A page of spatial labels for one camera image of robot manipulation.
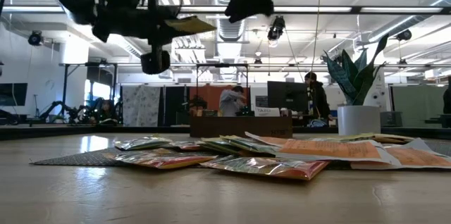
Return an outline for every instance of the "foil packet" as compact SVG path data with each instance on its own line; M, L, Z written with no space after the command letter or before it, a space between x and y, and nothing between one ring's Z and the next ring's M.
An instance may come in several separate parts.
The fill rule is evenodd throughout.
M170 142L161 147L166 149L179 149L183 151L201 151L203 149L202 146L200 145L201 143L202 142L193 142L193 141Z
M268 145L255 139L245 139L237 136L221 136L221 139L235 147L260 154L276 155L281 147Z
M170 139L162 137L141 137L137 139L117 140L114 146L123 151L155 149L172 142Z
M124 152L113 157L106 157L113 158L116 161L122 161L124 163L158 169L182 168L203 163L205 161L211 161L216 158L216 156L212 156L208 153L178 153L168 149L131 151Z
M228 170L237 173L265 175L277 178L311 180L323 170L327 161L293 161L282 158L227 156L206 163L204 167Z

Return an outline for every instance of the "curtain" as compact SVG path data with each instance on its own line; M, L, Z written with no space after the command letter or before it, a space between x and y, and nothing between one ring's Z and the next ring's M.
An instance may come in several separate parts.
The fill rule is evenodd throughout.
M123 117L127 127L158 126L160 87L123 87Z

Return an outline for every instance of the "camera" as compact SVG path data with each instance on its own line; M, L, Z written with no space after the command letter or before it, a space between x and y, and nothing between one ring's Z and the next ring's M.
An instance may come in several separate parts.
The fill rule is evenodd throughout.
M33 46L41 46L44 39L42 38L42 31L33 30L30 37L28 37L28 44Z

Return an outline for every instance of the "pipe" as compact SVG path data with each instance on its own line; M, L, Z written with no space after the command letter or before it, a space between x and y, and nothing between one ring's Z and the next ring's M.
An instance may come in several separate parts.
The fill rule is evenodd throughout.
M426 3L424 3L424 5L427 6L449 6L450 4L451 0L428 0ZM369 35L369 41L377 42L382 36L386 35L387 33L389 33L390 36L396 35L397 33L407 30L408 28L429 19L430 17L431 15L412 15L407 18L400 17L383 26L382 28L373 31Z

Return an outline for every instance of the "paper packet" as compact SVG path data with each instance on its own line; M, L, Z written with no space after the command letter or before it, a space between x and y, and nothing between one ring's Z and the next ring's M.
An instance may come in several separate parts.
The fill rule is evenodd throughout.
M275 147L283 147L285 143L287 143L288 139L281 139L277 137L260 137L257 135L253 135L250 132L245 132L246 136L251 139L255 139L261 143L268 144Z
M276 157L301 161L377 161L400 165L400 162L391 156L382 144L373 140L341 143L289 139Z
M400 165L376 163L371 161L352 162L352 169L390 170L399 168L444 168L451 169L451 157L432 151L422 139L409 144L385 148Z

